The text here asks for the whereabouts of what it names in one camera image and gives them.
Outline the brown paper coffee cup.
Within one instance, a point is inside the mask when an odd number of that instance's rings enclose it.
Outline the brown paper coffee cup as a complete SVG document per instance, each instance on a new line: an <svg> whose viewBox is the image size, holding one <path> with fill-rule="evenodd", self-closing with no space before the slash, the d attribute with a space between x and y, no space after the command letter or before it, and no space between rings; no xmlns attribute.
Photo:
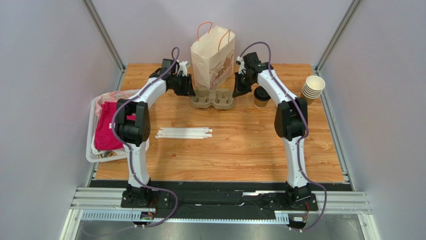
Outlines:
<svg viewBox="0 0 426 240"><path fill-rule="evenodd" d="M254 104L258 108L264 108L269 101L259 101L254 98Z"/></svg>

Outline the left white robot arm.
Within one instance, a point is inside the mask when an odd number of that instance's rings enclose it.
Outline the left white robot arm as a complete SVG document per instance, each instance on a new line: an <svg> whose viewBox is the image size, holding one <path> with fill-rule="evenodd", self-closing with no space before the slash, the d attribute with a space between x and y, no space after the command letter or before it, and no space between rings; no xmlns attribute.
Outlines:
<svg viewBox="0 0 426 240"><path fill-rule="evenodd" d="M124 146L129 168L128 184L121 200L123 208L147 208L154 202L146 160L151 134L149 109L168 90L177 96L195 96L189 67L188 61L165 58L135 95L117 102L112 132Z"/></svg>

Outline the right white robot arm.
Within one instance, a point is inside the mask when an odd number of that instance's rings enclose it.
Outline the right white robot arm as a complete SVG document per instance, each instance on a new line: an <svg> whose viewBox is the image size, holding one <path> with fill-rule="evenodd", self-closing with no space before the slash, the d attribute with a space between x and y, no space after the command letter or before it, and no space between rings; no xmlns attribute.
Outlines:
<svg viewBox="0 0 426 240"><path fill-rule="evenodd" d="M276 105L274 129L283 141L287 160L286 183L289 189L285 191L284 199L290 208L301 207L312 194L307 180L304 153L308 126L307 101L293 94L270 64L259 60L257 53L239 56L236 63L239 70L235 73L232 96L243 96L251 92L253 84L258 84Z"/></svg>

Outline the cardboard cup carrier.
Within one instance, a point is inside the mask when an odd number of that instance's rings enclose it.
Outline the cardboard cup carrier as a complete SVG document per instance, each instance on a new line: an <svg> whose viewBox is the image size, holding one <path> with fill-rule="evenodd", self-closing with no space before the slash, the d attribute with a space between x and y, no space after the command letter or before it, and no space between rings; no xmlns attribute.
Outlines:
<svg viewBox="0 0 426 240"><path fill-rule="evenodd" d="M197 88L194 92L195 96L192 96L190 101L195 108L214 107L219 110L228 110L234 105L233 91L227 88L216 90Z"/></svg>

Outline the black plastic cup lid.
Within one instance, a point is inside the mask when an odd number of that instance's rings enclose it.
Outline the black plastic cup lid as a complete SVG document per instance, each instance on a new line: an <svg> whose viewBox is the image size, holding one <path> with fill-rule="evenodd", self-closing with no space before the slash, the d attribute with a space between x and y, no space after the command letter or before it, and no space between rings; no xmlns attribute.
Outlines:
<svg viewBox="0 0 426 240"><path fill-rule="evenodd" d="M262 86L259 86L254 90L254 98L262 102L267 102L271 99L270 95Z"/></svg>

